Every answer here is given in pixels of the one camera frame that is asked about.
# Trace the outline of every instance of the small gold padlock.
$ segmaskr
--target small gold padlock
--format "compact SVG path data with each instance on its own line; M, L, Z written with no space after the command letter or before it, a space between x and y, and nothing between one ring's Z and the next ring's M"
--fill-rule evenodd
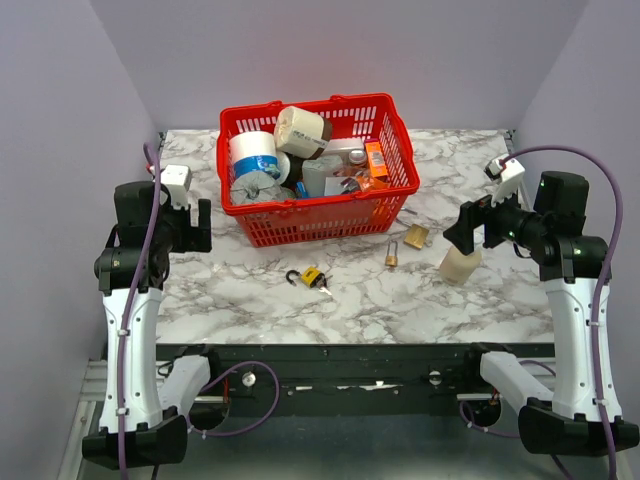
M391 245L392 244L395 247L393 255L391 255ZM387 258L384 261L384 264L387 267L397 267L398 266L398 242L396 242L395 240L390 241L389 245L387 246Z

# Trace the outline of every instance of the plastic shopping basket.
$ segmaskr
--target plastic shopping basket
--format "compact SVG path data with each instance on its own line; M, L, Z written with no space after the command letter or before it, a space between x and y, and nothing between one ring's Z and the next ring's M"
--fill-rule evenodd
M332 138L379 139L389 170L389 188L284 202L231 204L234 173L229 140L251 130L273 132L278 113L289 105L277 101L227 108L220 113L217 166L226 214L237 220L256 247L388 230L407 196L418 190L420 179L407 129L392 98L385 93L334 95L329 100L293 105L331 120Z

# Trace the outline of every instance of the gray floor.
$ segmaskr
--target gray floor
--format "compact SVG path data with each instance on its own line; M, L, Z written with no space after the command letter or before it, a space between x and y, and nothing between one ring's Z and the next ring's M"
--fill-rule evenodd
M249 419L230 419L229 427ZM515 416L500 421L515 428ZM607 478L602 459L563 458L576 479ZM151 469L130 472L149 480ZM85 464L80 478L115 480L117 472ZM562 479L551 459L528 454L518 440L467 430L458 418L427 416L273 418L242 437L192 434L187 458L163 466L159 480Z

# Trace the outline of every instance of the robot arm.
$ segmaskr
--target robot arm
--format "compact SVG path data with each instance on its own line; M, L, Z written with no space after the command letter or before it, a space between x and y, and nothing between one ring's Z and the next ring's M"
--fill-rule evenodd
M182 461L187 448L185 416L211 377L207 352L189 349L174 361L160 391L156 386L156 323L164 282L169 276L169 253L211 251L211 202L199 200L198 225L191 226L187 200L190 179L191 173L184 166L169 165L161 173L161 207L126 332L119 330L120 319L149 223L153 182L128 183L115 191L118 223L94 267L107 318L107 391L99 433L86 437L82 445L87 460L107 468L118 468L120 416L125 419L129 467ZM128 339L124 362L119 365L120 335L127 335ZM119 368L125 368L126 405L120 410L116 400Z
M483 345L477 349L479 376L501 392L518 413L518 428L531 453L603 455L606 439L600 422L593 372L589 317L596 281L602 271L607 244L582 235L589 184L564 172L543 172L534 211L520 208L517 189L524 169L512 159L485 172L499 181L494 195L460 207L455 225L444 232L462 253L473 252L473 231L484 226L486 248L511 241L527 248L540 267L553 318L556 383L549 391L520 365L511 353ZM600 299L599 362L606 404L617 450L639 443L638 427L622 420L613 388L607 342L608 280Z

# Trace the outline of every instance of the marble surface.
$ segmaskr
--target marble surface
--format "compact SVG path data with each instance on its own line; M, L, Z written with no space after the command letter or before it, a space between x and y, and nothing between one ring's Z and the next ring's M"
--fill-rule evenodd
M412 130L418 192L399 218L428 227L430 247L386 234L253 248L220 206L217 131L170 131L162 163L191 167L190 199L212 200L213 251L172 255L157 327L159 343L459 343L551 342L553 327L536 265L510 245L484 252L463 287L440 280L450 244L442 230L458 207L489 193L482 169L506 152L496 131ZM390 239L399 266L384 266ZM315 265L331 276L333 298L286 283L289 269Z

